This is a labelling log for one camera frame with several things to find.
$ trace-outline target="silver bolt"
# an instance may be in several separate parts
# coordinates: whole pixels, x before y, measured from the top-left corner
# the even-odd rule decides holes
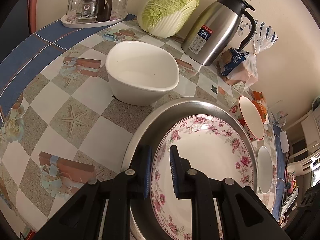
[[[90,178],[90,179],[88,179],[88,184],[94,185],[97,183],[97,181],[98,181],[97,178]]]
[[[235,182],[233,179],[231,178],[226,178],[224,179],[224,182],[225,184],[228,184],[228,185],[233,185],[233,183]]]
[[[136,172],[133,170],[133,169],[128,169],[125,171],[125,174],[128,175],[128,176],[132,176],[134,175]]]
[[[197,174],[197,171],[196,171],[195,169],[189,169],[189,170],[187,170],[187,173],[188,173],[189,175],[196,175],[196,174]]]

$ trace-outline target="sticker on thermos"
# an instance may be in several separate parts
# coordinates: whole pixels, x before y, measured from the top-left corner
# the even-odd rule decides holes
[[[204,44],[210,38],[212,34],[212,30],[205,25],[202,25],[201,29],[198,31],[194,39],[192,40],[189,49],[194,53],[198,54],[199,51],[202,49]]]

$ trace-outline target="ribbon bow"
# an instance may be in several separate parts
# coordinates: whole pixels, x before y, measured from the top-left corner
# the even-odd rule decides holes
[[[60,68],[59,73],[65,77],[65,76],[73,76],[78,74],[81,70],[88,70],[91,72],[98,72],[98,69],[91,68],[91,67],[85,67],[83,64],[77,62],[77,57],[74,57],[71,59],[71,61],[65,61],[63,62],[62,67]]]
[[[50,158],[50,165],[41,166],[41,181],[40,186],[44,188],[51,197],[58,195],[64,197],[66,194],[73,195],[71,189],[73,187],[81,188],[84,184],[73,181],[71,176],[66,172],[60,172],[57,168],[57,160],[59,157],[52,156]]]

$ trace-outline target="checkered tablecloth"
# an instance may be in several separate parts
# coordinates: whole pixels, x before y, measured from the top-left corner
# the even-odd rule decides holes
[[[150,43],[171,53],[179,63],[178,86],[151,106],[132,106],[115,99],[104,64],[110,49],[123,40]],[[101,60],[98,76],[62,76],[60,69],[67,56]],[[217,75],[214,66],[189,58],[178,39],[149,36],[136,20],[118,23],[82,40],[47,65],[24,89],[21,113],[16,117],[20,121],[12,124],[19,127],[14,137],[18,140],[0,138],[0,178],[9,196],[8,205],[30,228],[39,230],[70,197],[52,197],[40,185],[40,152],[94,165],[99,180],[113,178],[142,121],[160,105],[185,96],[206,98],[228,110],[240,93]],[[4,126],[10,125],[11,112]],[[259,197],[271,211],[277,158],[270,125],[265,125],[264,140],[253,142],[255,150],[263,145],[271,153],[275,176],[270,192]]]

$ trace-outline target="metal basin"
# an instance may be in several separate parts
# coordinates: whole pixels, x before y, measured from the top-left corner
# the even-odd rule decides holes
[[[178,98],[154,110],[132,136],[124,155],[121,171],[129,168],[138,145],[150,145],[153,160],[155,151],[167,131],[181,119],[195,114],[208,114],[218,117],[229,123],[241,136],[252,160],[253,190],[257,193],[257,160],[247,133],[228,112],[211,101],[196,97]],[[150,197],[145,200],[131,201],[130,231],[136,240],[171,240],[171,237],[160,227],[154,215]]]

